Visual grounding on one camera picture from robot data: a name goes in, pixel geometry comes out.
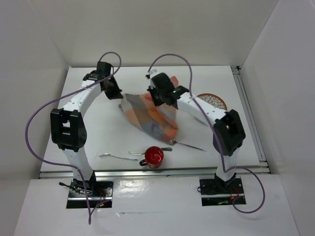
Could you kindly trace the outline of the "checkered orange grey cloth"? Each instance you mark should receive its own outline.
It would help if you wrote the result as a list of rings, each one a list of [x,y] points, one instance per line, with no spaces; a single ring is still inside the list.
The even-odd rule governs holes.
[[[167,104],[155,106],[149,92],[144,94],[123,94],[119,108],[128,122],[150,137],[173,145],[178,125],[177,109]]]

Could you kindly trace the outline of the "floral patterned plate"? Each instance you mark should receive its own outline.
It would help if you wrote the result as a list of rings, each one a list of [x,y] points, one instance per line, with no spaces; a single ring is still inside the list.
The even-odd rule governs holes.
[[[226,103],[217,95],[212,93],[202,93],[197,96],[201,100],[213,105],[216,108],[227,111]]]

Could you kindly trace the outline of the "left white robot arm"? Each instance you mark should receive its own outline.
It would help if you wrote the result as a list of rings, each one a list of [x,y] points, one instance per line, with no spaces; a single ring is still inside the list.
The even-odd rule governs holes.
[[[62,108],[50,113],[51,138],[63,151],[72,166],[73,183],[86,196],[97,191],[95,172],[88,162],[84,149],[87,131],[84,115],[94,100],[104,92],[108,99],[122,98],[122,90],[112,73],[113,66],[99,61],[96,70],[88,73],[82,81],[81,92],[75,94]]]

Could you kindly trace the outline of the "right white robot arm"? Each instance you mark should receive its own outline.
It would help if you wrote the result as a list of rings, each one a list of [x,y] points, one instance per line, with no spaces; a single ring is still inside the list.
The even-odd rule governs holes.
[[[165,73],[155,70],[147,73],[150,81],[148,92],[155,106],[167,104],[194,116],[210,127],[213,133],[213,147],[220,155],[220,163],[215,173],[215,188],[221,193],[227,192],[236,178],[236,162],[240,147],[246,137],[237,111],[219,109],[191,92],[189,88],[174,87]]]

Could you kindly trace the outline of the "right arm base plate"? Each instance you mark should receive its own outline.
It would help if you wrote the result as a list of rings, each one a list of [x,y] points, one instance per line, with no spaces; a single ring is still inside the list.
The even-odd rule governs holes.
[[[213,178],[200,179],[199,184],[197,191],[201,194],[203,207],[232,205],[234,200],[235,205],[246,204],[243,184],[240,178],[234,179],[232,184],[226,189],[219,188]]]

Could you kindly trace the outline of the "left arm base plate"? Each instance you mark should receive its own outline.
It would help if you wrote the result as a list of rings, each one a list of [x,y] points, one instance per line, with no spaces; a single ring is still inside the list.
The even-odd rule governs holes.
[[[59,185],[69,189],[66,203],[67,209],[87,208],[84,189],[75,187],[73,182],[71,184],[59,182]],[[113,186],[114,182],[112,180],[99,181],[97,182],[96,190],[87,191],[91,209],[95,208],[97,204],[99,204],[99,208],[112,207]]]

